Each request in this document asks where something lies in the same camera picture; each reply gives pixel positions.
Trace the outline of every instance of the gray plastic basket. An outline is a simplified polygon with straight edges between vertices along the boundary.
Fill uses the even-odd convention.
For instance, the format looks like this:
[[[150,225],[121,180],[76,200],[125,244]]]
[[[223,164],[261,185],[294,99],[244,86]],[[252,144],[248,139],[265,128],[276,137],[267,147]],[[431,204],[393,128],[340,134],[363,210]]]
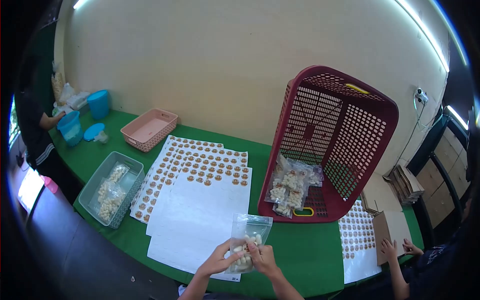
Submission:
[[[130,167],[128,173],[126,173],[118,183],[125,190],[127,195],[125,196],[125,199],[123,199],[118,210],[114,213],[113,217],[106,223],[98,216],[100,204],[98,203],[98,195],[96,194],[96,190],[102,181],[102,178],[108,177],[110,171],[117,161]],[[122,222],[123,217],[130,207],[130,203],[140,188],[144,178],[145,173],[142,163],[123,155],[122,153],[114,151],[110,153],[96,169],[95,173],[92,175],[80,193],[78,202],[102,225],[117,229],[120,226],[120,223]]]

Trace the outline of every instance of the blue plastic container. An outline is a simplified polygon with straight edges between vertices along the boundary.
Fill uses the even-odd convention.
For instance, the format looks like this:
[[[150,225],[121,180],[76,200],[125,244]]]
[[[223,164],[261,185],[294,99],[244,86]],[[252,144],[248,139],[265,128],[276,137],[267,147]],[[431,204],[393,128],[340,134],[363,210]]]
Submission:
[[[61,118],[57,124],[57,128],[60,130],[63,139],[70,147],[77,145],[84,136],[79,117],[80,112],[72,111],[65,117]]]
[[[87,103],[95,120],[102,119],[108,115],[108,91],[101,90],[87,97]]]

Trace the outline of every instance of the green tablecloth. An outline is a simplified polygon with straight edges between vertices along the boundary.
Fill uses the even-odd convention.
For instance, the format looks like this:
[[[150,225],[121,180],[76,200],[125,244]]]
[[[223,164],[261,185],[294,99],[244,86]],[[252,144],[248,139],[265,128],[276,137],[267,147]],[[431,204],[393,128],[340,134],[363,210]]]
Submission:
[[[97,167],[112,151],[123,153],[143,163],[148,169],[160,153],[164,141],[150,152],[143,153],[127,144],[120,129],[137,116],[110,111],[101,120],[110,140],[107,144],[82,140],[77,146],[69,148],[56,129],[50,131],[55,147],[78,178],[86,183]],[[97,123],[88,112],[80,118],[83,130]],[[177,125],[172,132],[175,136],[187,139],[223,143],[225,148],[249,152],[248,166],[253,168],[250,195],[250,214],[258,214],[257,201],[264,181],[267,161],[271,147],[265,144],[246,141],[218,133],[207,132],[192,127]],[[145,235],[146,224],[126,215],[117,230],[98,223],[83,207],[75,201],[73,207],[78,213],[106,239],[122,251],[148,267],[180,282],[188,283],[193,275],[174,269],[148,258],[147,249],[150,237]],[[411,208],[405,209],[413,243],[423,247],[420,229]],[[274,223],[267,244],[274,247],[275,259],[285,277],[304,297],[321,295],[343,289],[343,262],[338,224],[286,224]],[[241,293],[259,298],[273,298],[274,292],[268,279],[260,273],[244,274],[240,282],[227,282],[211,279],[210,291]]]

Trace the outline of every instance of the pink cup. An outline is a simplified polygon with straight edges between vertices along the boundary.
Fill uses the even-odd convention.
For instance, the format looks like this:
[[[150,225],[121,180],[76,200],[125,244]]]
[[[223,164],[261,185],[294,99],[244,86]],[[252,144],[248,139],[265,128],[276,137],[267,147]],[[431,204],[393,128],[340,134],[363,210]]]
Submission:
[[[40,175],[40,178],[43,179],[45,186],[47,187],[47,189],[50,190],[50,192],[52,192],[53,194],[57,192],[59,186],[52,180],[52,178],[42,175]]]

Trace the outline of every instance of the led light strip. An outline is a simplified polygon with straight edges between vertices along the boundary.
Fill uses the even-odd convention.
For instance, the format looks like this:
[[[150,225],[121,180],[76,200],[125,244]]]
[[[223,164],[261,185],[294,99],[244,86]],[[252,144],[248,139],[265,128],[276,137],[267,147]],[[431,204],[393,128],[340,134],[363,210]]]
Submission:
[[[448,32],[450,32],[450,37],[453,40],[456,48],[458,49],[458,52],[460,53],[460,57],[462,58],[462,62],[465,66],[467,66],[468,65],[468,57],[467,57],[467,54],[465,52],[465,48],[463,47],[463,44],[460,40],[460,37],[458,36],[458,33],[456,32],[454,26],[452,25],[452,22],[450,22],[450,19],[448,18],[447,14],[442,9],[440,4],[437,2],[437,0],[430,0],[430,3],[432,4],[433,8],[435,8],[437,13],[442,18],[443,22],[445,23],[445,26],[447,26]]]
[[[78,0],[77,3],[75,3],[75,5],[73,6],[73,9],[76,10],[77,8],[85,4],[85,2],[87,2],[87,0]]]
[[[422,22],[420,17],[415,13],[413,8],[405,2],[405,0],[395,0],[409,15],[412,17],[412,19],[417,23],[417,25],[420,27],[422,32],[425,34],[427,37],[428,41],[432,45],[433,49],[435,52],[437,52],[438,58],[440,58],[440,62],[442,63],[443,67],[445,68],[445,71],[448,73],[450,72],[450,69],[448,68],[447,61],[445,60],[445,57],[442,54],[442,48],[438,45],[437,41],[433,37],[433,34],[430,32],[430,30],[427,28],[427,26]]]
[[[462,124],[463,128],[468,130],[468,125],[465,123],[465,121],[463,121],[460,115],[450,105],[447,105],[446,108],[448,108],[448,110],[452,112],[452,114],[457,118],[460,124]]]

